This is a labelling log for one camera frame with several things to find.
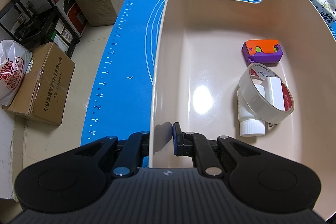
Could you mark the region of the white pill bottle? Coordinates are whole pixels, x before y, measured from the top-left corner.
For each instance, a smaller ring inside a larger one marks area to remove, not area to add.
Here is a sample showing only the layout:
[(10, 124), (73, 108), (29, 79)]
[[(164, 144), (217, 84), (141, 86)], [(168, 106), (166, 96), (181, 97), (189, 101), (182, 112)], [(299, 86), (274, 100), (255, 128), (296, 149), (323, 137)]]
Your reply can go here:
[(237, 91), (239, 133), (241, 137), (257, 137), (265, 135), (265, 122), (248, 106), (240, 88)]

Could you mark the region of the clear packing tape roll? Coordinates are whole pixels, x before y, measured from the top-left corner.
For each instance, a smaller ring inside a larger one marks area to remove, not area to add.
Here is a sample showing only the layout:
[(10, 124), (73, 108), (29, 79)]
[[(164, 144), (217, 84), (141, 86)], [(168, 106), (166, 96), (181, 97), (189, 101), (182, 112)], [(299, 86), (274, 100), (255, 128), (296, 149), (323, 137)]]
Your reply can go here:
[(260, 63), (252, 63), (239, 80), (239, 89), (255, 115), (279, 124), (294, 110), (294, 99), (282, 79)]

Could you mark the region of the white USB charger plug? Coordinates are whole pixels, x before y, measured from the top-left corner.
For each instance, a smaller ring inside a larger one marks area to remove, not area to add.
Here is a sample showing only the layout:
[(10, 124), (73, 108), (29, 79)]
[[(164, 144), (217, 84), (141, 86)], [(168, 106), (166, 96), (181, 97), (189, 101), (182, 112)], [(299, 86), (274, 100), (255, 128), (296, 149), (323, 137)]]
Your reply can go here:
[(264, 87), (266, 100), (278, 110), (284, 111), (285, 105), (281, 79), (278, 77), (268, 77), (261, 85)]

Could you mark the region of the beige plastic storage bin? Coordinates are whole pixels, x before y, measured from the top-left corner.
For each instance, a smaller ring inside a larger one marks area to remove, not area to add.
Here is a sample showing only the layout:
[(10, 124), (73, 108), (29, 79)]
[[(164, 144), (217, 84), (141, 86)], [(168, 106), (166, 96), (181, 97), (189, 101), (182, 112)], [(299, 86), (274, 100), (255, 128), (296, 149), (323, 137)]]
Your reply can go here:
[(294, 112), (246, 142), (300, 162), (322, 181), (335, 175), (335, 38), (309, 0), (166, 0), (150, 122), (149, 165), (190, 166), (173, 154), (170, 126), (210, 139), (238, 136), (236, 92), (247, 68), (242, 45), (276, 39), (272, 67), (289, 88)]

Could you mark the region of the orange purple toy box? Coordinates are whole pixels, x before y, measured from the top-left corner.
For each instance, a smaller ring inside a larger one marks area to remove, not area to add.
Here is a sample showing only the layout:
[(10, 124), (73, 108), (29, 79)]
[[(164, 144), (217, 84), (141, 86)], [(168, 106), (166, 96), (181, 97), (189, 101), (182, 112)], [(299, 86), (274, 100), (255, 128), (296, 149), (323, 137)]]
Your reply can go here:
[(255, 39), (247, 40), (241, 49), (243, 57), (248, 64), (275, 64), (278, 63), (283, 51), (275, 39)]

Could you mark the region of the blue silicone baking mat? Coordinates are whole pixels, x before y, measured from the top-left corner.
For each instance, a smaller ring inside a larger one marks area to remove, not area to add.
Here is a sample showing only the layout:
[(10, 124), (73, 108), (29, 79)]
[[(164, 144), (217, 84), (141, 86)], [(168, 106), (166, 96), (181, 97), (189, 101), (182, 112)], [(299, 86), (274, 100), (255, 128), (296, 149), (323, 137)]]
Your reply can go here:
[(87, 144), (150, 128), (155, 52), (165, 0), (125, 0), (97, 69), (81, 134)]

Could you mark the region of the flat brown cardboard box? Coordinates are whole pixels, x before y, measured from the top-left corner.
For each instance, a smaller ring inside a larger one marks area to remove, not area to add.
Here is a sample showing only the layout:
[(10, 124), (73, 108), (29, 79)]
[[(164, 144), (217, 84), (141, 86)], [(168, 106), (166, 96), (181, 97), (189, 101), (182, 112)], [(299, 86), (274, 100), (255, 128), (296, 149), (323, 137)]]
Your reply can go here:
[(61, 125), (74, 69), (74, 62), (54, 42), (36, 47), (21, 86), (3, 109), (32, 121)]

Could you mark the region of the white red plastic bag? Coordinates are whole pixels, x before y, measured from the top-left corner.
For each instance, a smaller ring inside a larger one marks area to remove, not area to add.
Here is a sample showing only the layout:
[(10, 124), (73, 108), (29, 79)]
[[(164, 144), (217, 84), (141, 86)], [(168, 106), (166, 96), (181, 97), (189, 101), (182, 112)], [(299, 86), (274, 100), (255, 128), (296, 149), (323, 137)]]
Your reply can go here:
[(15, 40), (1, 41), (1, 105), (9, 106), (29, 67), (33, 53)]

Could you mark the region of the black metal shelf rack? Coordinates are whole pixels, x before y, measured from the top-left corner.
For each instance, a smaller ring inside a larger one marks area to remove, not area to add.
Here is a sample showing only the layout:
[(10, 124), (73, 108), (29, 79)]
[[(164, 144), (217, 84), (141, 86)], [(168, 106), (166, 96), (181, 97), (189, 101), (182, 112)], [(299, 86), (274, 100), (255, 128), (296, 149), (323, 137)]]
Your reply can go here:
[(9, 0), (1, 8), (1, 34), (29, 50), (54, 42), (68, 57), (79, 42), (53, 0)]

